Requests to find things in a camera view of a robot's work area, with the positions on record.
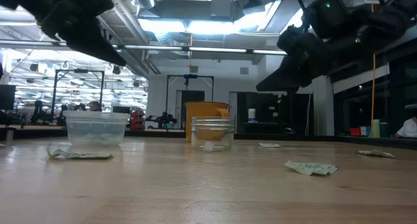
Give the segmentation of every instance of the robotic arm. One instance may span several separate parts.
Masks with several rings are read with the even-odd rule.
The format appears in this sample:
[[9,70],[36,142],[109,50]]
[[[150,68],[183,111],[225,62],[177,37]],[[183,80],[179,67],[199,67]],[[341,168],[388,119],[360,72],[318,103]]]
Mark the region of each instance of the robotic arm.
[[126,65],[102,36],[96,18],[114,7],[111,0],[0,0],[0,5],[12,10],[22,6],[36,18],[46,35],[56,41],[62,38],[75,51]]
[[415,25],[417,0],[380,0],[348,10],[342,0],[317,0],[303,10],[301,27],[290,26],[277,46],[287,52],[281,66],[257,85],[258,91],[296,92],[333,68],[369,57]]

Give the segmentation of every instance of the orange bucket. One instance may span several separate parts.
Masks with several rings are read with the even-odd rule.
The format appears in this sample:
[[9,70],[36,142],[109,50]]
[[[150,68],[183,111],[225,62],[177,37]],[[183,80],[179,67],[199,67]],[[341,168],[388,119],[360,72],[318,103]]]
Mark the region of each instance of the orange bucket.
[[193,117],[230,117],[229,104],[217,102],[186,102],[186,138],[191,142],[191,120]]

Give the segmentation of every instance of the glass jar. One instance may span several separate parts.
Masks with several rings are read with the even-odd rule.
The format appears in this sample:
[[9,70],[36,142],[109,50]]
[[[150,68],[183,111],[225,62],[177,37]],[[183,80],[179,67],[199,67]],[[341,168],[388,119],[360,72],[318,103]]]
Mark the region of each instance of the glass jar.
[[230,117],[193,117],[191,144],[206,152],[229,150],[233,146],[235,119]]

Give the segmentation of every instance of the paper money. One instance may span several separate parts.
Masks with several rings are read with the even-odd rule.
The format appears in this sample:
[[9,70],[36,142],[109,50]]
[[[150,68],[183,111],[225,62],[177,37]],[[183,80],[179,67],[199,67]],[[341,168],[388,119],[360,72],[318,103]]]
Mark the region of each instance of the paper money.
[[49,147],[46,151],[50,158],[62,156],[66,159],[109,159],[113,156],[110,153],[70,153],[61,149],[57,149],[55,152],[51,153]]
[[212,152],[214,148],[214,143],[210,141],[206,141],[203,147],[203,152]]
[[261,145],[262,147],[265,147],[265,148],[279,148],[279,147],[281,147],[281,145],[279,145],[277,143],[259,143],[259,145]]
[[312,175],[313,173],[318,175],[331,175],[339,169],[337,166],[321,163],[300,163],[287,161],[284,165],[303,175]]
[[395,156],[391,153],[383,152],[380,150],[373,150],[373,151],[357,151],[356,153],[366,155],[366,156],[381,156],[385,158],[395,158]]

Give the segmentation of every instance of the workbench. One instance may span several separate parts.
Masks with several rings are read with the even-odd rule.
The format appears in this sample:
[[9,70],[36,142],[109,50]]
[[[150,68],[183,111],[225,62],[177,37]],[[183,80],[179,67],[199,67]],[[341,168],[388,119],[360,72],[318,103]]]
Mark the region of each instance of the workbench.
[[[184,139],[127,137],[111,160],[49,160],[65,138],[0,150],[1,224],[416,223],[417,151],[340,142],[236,140],[229,152]],[[396,159],[357,150],[379,149]],[[306,176],[287,160],[339,166]]]

